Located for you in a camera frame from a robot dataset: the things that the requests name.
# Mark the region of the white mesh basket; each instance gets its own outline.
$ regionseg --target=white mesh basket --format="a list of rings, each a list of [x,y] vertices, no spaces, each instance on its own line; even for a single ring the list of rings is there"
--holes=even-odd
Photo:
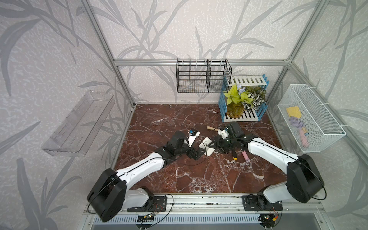
[[[306,84],[291,84],[278,107],[302,152],[320,152],[346,135]]]

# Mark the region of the yellow plant pot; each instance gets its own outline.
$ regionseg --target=yellow plant pot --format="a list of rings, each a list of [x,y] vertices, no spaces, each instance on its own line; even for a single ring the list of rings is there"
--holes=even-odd
[[[230,103],[227,105],[227,112],[226,115],[228,115],[231,118],[239,118],[244,113],[244,106],[241,103]]]

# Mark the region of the red marble floor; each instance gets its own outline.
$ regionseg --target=red marble floor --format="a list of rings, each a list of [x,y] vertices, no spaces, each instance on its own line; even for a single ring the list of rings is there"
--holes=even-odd
[[[217,132],[207,126],[223,125],[217,104],[163,104],[137,105],[128,133],[125,137],[115,169],[125,168],[147,157],[157,147],[164,146],[175,131],[188,133],[195,128],[201,139],[213,137]],[[275,131],[265,114],[259,122],[239,122],[246,132],[257,134],[266,142],[280,148]],[[248,153],[245,162],[241,152],[234,161],[231,154],[212,153],[197,161],[181,156],[160,171],[145,177],[133,189],[146,186],[153,193],[201,193],[201,192],[258,192],[270,184],[286,180],[285,174],[266,160]]]

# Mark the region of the black wire basket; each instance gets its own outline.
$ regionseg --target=black wire basket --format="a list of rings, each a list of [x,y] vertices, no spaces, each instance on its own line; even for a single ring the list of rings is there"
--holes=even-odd
[[[176,61],[178,93],[222,93],[231,79],[231,66],[226,59],[216,61]]]

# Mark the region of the artificial plant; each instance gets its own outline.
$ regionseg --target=artificial plant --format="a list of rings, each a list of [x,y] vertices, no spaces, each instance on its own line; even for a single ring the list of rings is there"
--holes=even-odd
[[[233,85],[227,93],[224,93],[227,97],[226,114],[232,118],[239,118],[244,110],[250,112],[253,108],[258,111],[259,106],[267,101],[265,94],[265,89],[261,87],[248,86],[242,89],[241,85]]]
[[[242,105],[245,110],[250,112],[253,108],[255,111],[258,111],[259,106],[267,101],[265,95],[266,91],[264,88],[247,86],[245,92],[240,95],[240,99],[242,99]]]

